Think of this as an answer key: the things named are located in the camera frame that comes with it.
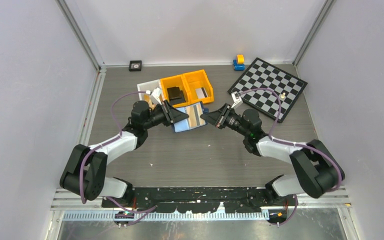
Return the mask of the gold card magnetic stripe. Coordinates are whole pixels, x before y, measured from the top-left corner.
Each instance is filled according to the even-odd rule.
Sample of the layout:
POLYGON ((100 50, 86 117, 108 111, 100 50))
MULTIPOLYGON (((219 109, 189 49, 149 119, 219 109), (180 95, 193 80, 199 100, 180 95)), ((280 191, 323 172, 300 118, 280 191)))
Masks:
POLYGON ((200 102, 190 105, 187 109, 187 113, 189 115, 188 125, 190 129, 199 128, 207 124, 207 122, 201 118, 201 115, 204 112, 203 112, 203 106, 200 102))

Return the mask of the blue leather card holder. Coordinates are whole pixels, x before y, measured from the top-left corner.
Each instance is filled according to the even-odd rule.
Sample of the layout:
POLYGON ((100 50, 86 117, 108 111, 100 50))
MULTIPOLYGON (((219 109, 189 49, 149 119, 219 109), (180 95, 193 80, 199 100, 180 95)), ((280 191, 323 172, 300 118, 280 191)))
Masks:
POLYGON ((183 119, 172 126, 175 133, 185 132, 207 125, 207 121, 201 118, 202 114, 209 113, 209 109, 204 107, 200 101, 183 107, 176 107, 182 113, 188 115, 187 119, 183 119))

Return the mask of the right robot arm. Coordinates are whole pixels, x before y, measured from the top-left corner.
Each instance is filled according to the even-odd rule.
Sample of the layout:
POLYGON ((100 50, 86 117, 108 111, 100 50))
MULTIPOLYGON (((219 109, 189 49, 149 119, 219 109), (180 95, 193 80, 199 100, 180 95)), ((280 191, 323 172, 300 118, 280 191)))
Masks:
POLYGON ((286 196, 295 194, 305 193, 318 199, 326 192, 336 191, 345 179, 344 171, 320 140, 293 142, 273 137, 263 131, 254 109, 237 114, 226 103, 200 117, 218 129, 227 127, 241 134, 249 153, 292 165, 294 174, 282 174, 265 184, 265 198, 271 205, 279 205, 286 196))

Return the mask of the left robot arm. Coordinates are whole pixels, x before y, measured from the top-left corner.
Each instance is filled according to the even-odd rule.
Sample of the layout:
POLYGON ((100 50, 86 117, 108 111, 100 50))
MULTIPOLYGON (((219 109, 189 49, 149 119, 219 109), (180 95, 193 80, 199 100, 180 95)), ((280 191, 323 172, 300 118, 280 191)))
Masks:
POLYGON ((160 124, 168 127, 188 117, 166 100, 154 108, 144 100, 135 102, 120 133, 104 142, 90 146, 78 144, 72 149, 60 177, 60 187, 80 196, 83 203, 97 197, 110 197, 121 207, 128 207, 134 199, 132 184, 107 177, 107 166, 123 154, 141 147, 148 137, 148 129, 160 124))

